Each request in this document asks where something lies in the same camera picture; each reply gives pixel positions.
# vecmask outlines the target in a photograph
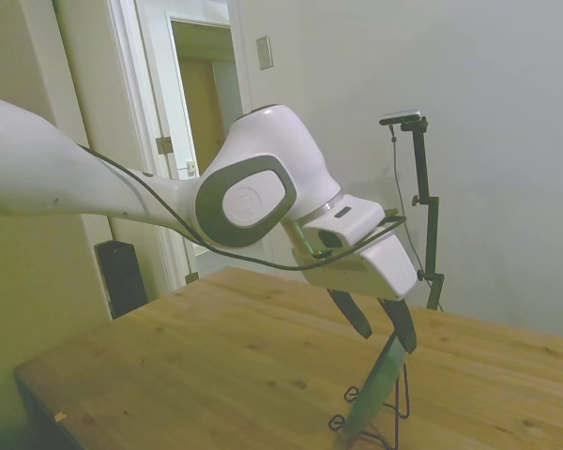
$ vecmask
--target wall plate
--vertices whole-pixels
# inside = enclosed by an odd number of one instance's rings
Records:
[[[259,55],[259,67],[261,70],[273,67],[273,55],[271,54],[271,41],[269,36],[256,39],[256,51]]]

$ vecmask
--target black pole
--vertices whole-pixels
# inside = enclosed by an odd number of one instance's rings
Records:
[[[413,206],[425,204],[428,207],[428,227],[425,246],[425,268],[418,271],[419,279],[431,281],[428,309],[437,309],[440,302],[440,293],[444,284],[444,275],[436,274],[435,260],[438,242],[438,215],[440,198],[430,197],[430,184],[428,181],[428,165],[425,157],[425,140],[423,135],[428,129],[425,117],[401,124],[402,131],[413,133],[413,147],[415,150],[415,166],[417,170],[417,184],[419,195],[413,198]]]

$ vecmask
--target wire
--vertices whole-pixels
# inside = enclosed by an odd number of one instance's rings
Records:
[[[218,248],[213,247],[210,244],[208,244],[207,241],[205,241],[203,239],[203,237],[196,230],[194,230],[191,227],[191,225],[188,222],[186,222],[169,205],[169,203],[167,203],[165,200],[163,200],[162,197],[152,187],[150,187],[142,178],[140,178],[138,175],[136,175],[135,173],[133,173],[132,171],[130,171],[126,167],[123,167],[121,164],[113,161],[112,159],[110,159],[108,157],[105,157],[104,155],[102,155],[98,152],[95,152],[94,150],[91,150],[88,147],[85,147],[83,145],[79,145],[79,146],[82,147],[83,150],[85,150],[90,155],[107,162],[108,164],[112,165],[113,167],[116,167],[119,171],[121,171],[125,175],[129,176],[130,178],[135,180],[137,183],[139,183],[143,188],[145,188],[175,218],[175,220],[177,220],[179,222],[179,224],[181,224],[181,226],[184,227],[186,229],[186,231],[188,231],[188,233],[193,237],[193,239],[189,238],[187,235],[185,235],[181,231],[175,230],[176,232],[181,234],[183,237],[185,237],[186,239],[190,239],[194,244],[197,244],[197,245],[200,245],[204,248],[209,249],[213,253],[217,253],[218,255],[226,256],[228,258],[233,258],[233,259],[236,259],[236,260],[246,261],[248,263],[261,264],[261,265],[264,265],[264,266],[267,266],[267,267],[272,267],[274,269],[286,270],[286,271],[291,271],[291,272],[302,272],[304,270],[311,270],[311,269],[315,269],[315,268],[318,268],[318,267],[323,267],[324,265],[334,263],[335,261],[338,261],[339,259],[344,258],[348,255],[351,255],[351,254],[355,253],[357,250],[360,250],[361,248],[363,248],[365,246],[368,246],[374,240],[378,239],[379,237],[383,236],[384,234],[388,234],[388,233],[392,232],[393,230],[400,227],[401,225],[403,225],[406,222],[405,217],[401,217],[401,216],[389,217],[388,220],[387,220],[387,223],[389,223],[389,222],[393,222],[393,223],[391,225],[389,225],[387,228],[385,228],[384,230],[382,230],[381,232],[377,232],[374,235],[368,237],[367,239],[360,241],[358,244],[350,247],[349,249],[347,249],[346,251],[343,251],[342,253],[339,253],[335,256],[331,256],[329,258],[325,258],[325,259],[323,259],[322,261],[319,261],[319,262],[313,262],[311,264],[283,265],[283,264],[277,264],[275,262],[260,260],[258,258],[253,258],[253,257],[250,257],[250,256],[237,255],[237,254],[231,253],[229,251],[219,250]]]
[[[401,201],[401,213],[403,214],[403,217],[406,218],[406,213],[404,212],[403,193],[401,192],[401,184],[398,181],[398,167],[397,167],[398,163],[397,163],[397,155],[396,155],[397,139],[396,139],[396,135],[394,134],[394,127],[390,125],[389,129],[390,129],[390,133],[392,133],[392,160],[394,165],[394,181],[396,182],[396,190],[398,191],[398,198]],[[417,263],[419,264],[419,269],[421,269],[421,272],[423,272],[423,264],[421,263],[421,258],[419,257],[417,249],[415,248],[415,244],[413,244],[413,239],[411,238],[411,233],[409,232],[409,227],[406,225],[406,221],[404,222],[404,231],[406,232],[406,238],[409,241],[409,245],[413,249],[413,253],[415,253],[415,258],[417,259]],[[431,291],[432,283],[430,283],[430,281],[427,279],[425,280],[425,282],[427,283]],[[440,305],[440,302],[438,302],[438,307],[442,312],[444,312],[444,309],[442,308],[442,305]]]

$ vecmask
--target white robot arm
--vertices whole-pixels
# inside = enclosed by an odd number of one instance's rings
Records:
[[[297,263],[320,264],[303,271],[311,284],[400,300],[417,281],[398,238],[391,232],[375,238],[384,230],[382,207],[342,194],[309,131],[280,105],[238,119],[205,173],[179,181],[118,169],[44,119],[0,100],[0,215],[9,214],[126,218],[216,248],[249,246],[281,223]]]

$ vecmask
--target wooden table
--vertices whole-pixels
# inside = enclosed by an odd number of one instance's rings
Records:
[[[226,269],[17,375],[83,449],[339,448],[327,421],[348,413],[344,391],[364,381],[392,329],[377,302],[357,300],[369,340],[324,290]],[[412,314],[418,349],[402,450],[563,449],[563,338]],[[388,435],[393,415],[375,424]]]

